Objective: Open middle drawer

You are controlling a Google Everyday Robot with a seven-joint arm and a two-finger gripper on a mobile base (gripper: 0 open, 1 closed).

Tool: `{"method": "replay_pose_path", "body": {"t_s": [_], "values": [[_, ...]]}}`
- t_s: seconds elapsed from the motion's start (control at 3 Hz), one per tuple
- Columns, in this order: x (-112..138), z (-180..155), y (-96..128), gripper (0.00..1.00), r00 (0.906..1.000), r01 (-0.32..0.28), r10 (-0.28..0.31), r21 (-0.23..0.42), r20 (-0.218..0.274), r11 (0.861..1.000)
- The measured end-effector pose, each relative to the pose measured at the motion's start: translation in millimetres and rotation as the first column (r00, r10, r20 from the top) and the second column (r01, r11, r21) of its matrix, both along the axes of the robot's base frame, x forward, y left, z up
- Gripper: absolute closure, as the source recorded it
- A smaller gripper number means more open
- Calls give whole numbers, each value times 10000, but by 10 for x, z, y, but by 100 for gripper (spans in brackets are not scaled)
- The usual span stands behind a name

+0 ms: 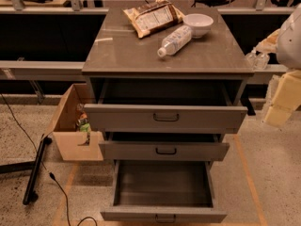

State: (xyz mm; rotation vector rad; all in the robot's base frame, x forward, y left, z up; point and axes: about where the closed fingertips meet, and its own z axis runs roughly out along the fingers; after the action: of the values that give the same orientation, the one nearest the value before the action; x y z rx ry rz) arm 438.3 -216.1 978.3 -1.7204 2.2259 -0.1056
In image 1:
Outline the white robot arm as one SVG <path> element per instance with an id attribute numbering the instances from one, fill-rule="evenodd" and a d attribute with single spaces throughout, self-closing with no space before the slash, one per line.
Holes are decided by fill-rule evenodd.
<path id="1" fill-rule="evenodd" d="M 258 52 L 275 53 L 277 61 L 288 68 L 279 79 L 263 121 L 282 126 L 301 105 L 301 5 L 280 29 L 256 45 Z"/>

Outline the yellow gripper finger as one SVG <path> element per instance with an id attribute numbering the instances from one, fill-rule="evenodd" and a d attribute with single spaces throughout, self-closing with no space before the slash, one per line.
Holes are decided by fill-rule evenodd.
<path id="1" fill-rule="evenodd" d="M 282 126 L 301 105 L 301 71 L 291 70 L 277 80 L 263 121 L 271 126 Z"/>

